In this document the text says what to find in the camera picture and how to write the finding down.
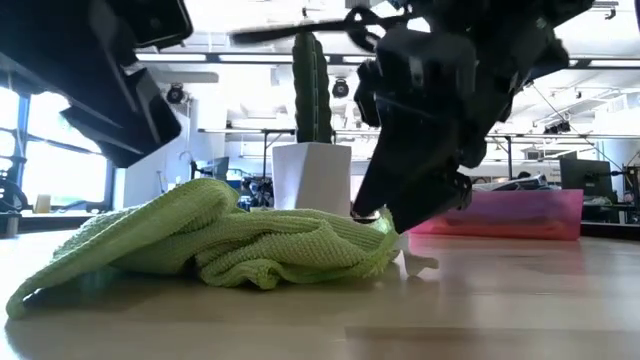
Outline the white faceted plant pot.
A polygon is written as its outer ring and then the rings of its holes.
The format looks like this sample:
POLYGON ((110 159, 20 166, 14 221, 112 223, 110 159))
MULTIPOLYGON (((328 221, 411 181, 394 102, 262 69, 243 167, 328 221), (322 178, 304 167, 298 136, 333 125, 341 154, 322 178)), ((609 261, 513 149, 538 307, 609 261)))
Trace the white faceted plant pot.
POLYGON ((351 148, 298 143, 272 149, 277 210, 314 209, 342 217, 351 211, 351 148))

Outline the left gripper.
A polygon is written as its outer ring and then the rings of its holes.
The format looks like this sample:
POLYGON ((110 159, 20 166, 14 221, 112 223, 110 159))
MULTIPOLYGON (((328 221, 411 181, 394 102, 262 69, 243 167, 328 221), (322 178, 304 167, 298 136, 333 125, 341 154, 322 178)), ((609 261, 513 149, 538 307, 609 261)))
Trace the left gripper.
POLYGON ((128 168, 182 131, 149 71, 125 71, 142 24, 138 0, 0 0, 0 88, 64 99, 63 118, 128 168))

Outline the long ceiling light fixture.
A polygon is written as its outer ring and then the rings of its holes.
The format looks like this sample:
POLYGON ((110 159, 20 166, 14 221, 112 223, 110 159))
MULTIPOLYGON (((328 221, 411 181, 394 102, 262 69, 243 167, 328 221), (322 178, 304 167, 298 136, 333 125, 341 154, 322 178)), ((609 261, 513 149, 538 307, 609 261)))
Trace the long ceiling light fixture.
MULTIPOLYGON (((279 65, 293 62, 291 54, 281 53, 138 53, 140 62, 145 63, 207 63, 207 64, 258 64, 279 65)), ((329 65, 351 66, 366 60, 374 60, 372 55, 329 54, 324 56, 329 65)))
POLYGON ((569 61, 569 67, 571 69, 592 70, 640 70, 640 59, 571 59, 569 61))

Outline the bright framed window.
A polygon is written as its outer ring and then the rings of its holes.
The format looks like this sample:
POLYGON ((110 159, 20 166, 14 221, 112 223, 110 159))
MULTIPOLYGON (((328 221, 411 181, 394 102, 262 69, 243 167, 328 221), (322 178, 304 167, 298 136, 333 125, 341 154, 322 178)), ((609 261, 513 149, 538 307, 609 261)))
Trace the bright framed window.
POLYGON ((77 202, 109 208, 113 165, 63 117, 69 108, 58 94, 0 87, 0 175, 17 183, 31 204, 47 195, 55 209, 77 202))

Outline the black office chair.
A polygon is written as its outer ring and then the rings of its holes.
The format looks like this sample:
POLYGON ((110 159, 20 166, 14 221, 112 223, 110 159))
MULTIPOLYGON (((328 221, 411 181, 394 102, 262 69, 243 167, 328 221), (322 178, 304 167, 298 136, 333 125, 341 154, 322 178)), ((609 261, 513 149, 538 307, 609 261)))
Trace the black office chair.
POLYGON ((5 172, 0 173, 0 239, 17 234, 22 211, 28 207, 29 202, 21 188, 5 172))

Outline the pink plastic bin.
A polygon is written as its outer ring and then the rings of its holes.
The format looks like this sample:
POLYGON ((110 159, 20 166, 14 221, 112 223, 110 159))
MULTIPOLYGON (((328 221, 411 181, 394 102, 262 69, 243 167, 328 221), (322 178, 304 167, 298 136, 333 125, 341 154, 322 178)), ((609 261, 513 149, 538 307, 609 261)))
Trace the pink plastic bin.
POLYGON ((466 209, 450 210, 410 232, 575 241, 582 208, 581 190, 477 191, 466 209))

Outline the computer monitor on arm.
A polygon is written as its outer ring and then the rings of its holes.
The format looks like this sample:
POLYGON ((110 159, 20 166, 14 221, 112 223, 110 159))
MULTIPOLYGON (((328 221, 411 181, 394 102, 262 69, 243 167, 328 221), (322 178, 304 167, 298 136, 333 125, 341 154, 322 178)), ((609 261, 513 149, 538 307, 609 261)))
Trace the computer monitor on arm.
POLYGON ((218 157, 209 161, 191 161, 191 178, 213 178, 220 181, 227 180, 229 158, 218 157))

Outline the green microfiber towel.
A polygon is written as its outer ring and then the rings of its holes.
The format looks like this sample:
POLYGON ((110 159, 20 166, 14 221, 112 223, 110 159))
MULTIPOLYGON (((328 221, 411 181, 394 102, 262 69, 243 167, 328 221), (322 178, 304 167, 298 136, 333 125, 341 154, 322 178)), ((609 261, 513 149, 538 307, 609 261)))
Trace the green microfiber towel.
POLYGON ((399 254, 388 210, 369 224, 313 209, 250 212, 227 183, 200 178, 144 204, 92 217, 29 275, 6 303, 25 315, 35 292, 114 267, 155 275, 195 274, 232 288, 371 278, 399 254))

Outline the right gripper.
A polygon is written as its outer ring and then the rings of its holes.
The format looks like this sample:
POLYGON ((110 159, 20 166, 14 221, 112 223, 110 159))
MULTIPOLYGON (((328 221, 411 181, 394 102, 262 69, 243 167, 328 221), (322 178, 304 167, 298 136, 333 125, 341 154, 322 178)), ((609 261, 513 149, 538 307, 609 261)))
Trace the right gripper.
MULTIPOLYGON (((466 103, 459 163, 477 167, 485 136, 511 115, 514 96, 531 78, 568 66, 554 29, 570 19, 570 0, 431 0, 433 32, 463 35, 476 48, 475 92, 466 103)), ((403 233, 450 209, 465 209, 470 178, 453 164, 453 126, 427 120, 382 125, 353 212, 390 211, 403 233)))

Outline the green cactus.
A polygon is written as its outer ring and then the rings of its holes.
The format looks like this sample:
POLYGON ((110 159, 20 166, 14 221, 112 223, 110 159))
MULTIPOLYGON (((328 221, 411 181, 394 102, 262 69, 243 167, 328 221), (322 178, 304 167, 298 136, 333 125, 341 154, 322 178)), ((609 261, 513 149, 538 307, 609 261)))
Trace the green cactus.
POLYGON ((295 36, 292 48, 298 143, 331 143, 332 127, 327 60, 312 33, 295 36))

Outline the black computer monitor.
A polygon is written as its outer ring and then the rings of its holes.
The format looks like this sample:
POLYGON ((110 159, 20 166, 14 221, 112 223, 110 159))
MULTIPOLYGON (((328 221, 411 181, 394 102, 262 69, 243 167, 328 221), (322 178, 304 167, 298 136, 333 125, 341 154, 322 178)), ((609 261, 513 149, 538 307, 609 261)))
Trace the black computer monitor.
POLYGON ((613 193, 611 167, 607 161, 561 158, 563 189, 582 190, 584 196, 609 196, 613 193))

